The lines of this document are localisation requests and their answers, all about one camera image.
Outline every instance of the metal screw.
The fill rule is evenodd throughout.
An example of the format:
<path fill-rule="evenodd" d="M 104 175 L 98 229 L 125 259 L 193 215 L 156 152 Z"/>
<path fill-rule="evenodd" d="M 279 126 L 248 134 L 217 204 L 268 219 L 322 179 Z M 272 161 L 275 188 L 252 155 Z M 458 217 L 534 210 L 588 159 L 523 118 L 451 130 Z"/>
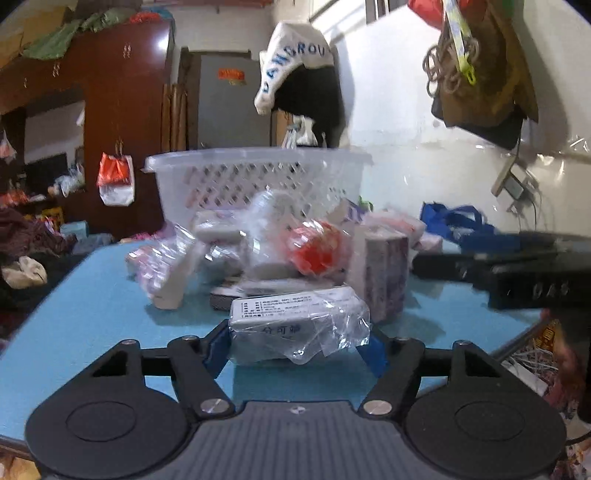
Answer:
<path fill-rule="evenodd" d="M 221 398 L 210 398 L 201 403 L 201 410 L 213 415 L 224 413 L 229 408 L 230 404 Z"/>
<path fill-rule="evenodd" d="M 392 405 L 385 400 L 369 400 L 363 404 L 363 409 L 370 415 L 387 415 L 392 411 Z"/>

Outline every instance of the tissue box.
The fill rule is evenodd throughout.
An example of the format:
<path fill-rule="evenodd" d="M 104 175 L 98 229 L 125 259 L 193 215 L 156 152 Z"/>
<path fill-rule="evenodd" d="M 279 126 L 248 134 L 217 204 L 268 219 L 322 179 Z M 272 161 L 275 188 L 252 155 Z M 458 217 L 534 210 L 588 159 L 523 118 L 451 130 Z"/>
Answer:
<path fill-rule="evenodd" d="M 60 233 L 64 236 L 75 235 L 78 240 L 82 240 L 88 236 L 88 223 L 86 222 L 72 222 L 64 223 L 60 227 Z"/>
<path fill-rule="evenodd" d="M 404 309 L 408 251 L 403 233 L 356 227 L 346 282 L 368 305 L 372 323 L 393 319 Z"/>

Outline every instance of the wrapped box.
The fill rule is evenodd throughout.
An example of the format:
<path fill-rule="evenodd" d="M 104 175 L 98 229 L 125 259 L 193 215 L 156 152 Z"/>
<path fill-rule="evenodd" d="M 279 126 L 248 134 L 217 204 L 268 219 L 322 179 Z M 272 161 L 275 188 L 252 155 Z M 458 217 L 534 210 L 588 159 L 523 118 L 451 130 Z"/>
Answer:
<path fill-rule="evenodd" d="M 369 342 L 369 310 L 351 287 L 237 299 L 230 310 L 232 357 L 239 364 L 288 358 L 305 364 Z"/>
<path fill-rule="evenodd" d="M 391 320 L 404 309 L 408 237 L 383 227 L 358 226 L 346 283 L 369 307 L 372 323 Z"/>

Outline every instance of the light blue box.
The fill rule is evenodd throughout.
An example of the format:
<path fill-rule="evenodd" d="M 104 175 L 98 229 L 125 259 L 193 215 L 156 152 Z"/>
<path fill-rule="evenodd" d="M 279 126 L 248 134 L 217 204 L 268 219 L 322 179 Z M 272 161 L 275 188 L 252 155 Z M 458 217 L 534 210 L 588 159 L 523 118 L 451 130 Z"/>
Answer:
<path fill-rule="evenodd" d="M 72 222 L 64 223 L 60 227 L 60 233 L 62 235 L 75 234 L 78 240 L 86 238 L 88 236 L 88 223 L 86 222 Z"/>

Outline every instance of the cabinet door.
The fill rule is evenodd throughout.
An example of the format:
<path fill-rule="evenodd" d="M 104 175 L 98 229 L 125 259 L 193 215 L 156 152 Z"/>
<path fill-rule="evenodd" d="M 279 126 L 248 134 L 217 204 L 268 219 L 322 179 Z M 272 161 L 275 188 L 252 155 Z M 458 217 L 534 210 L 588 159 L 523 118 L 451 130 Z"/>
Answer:
<path fill-rule="evenodd" d="M 0 75 L 0 114 L 6 113 L 41 96 L 45 89 L 41 60 L 18 58 L 2 69 Z"/>
<path fill-rule="evenodd" d="M 150 75 L 128 77 L 121 84 L 119 124 L 124 153 L 134 160 L 138 231 L 154 232 L 164 223 L 154 173 L 144 173 L 146 157 L 160 153 L 162 88 Z"/>
<path fill-rule="evenodd" d="M 124 24 L 98 33 L 76 36 L 62 62 L 62 71 L 76 72 L 78 78 L 99 76 L 105 81 L 164 70 L 170 35 L 168 21 Z"/>
<path fill-rule="evenodd" d="M 108 87 L 95 80 L 86 88 L 85 166 L 86 219 L 91 231 L 116 238 L 155 232 L 163 223 L 153 174 L 143 173 L 144 160 L 160 150 L 163 84 L 150 75 L 113 78 Z M 115 142 L 134 162 L 135 200 L 128 207 L 105 206 L 96 187 L 100 157 L 113 154 Z"/>

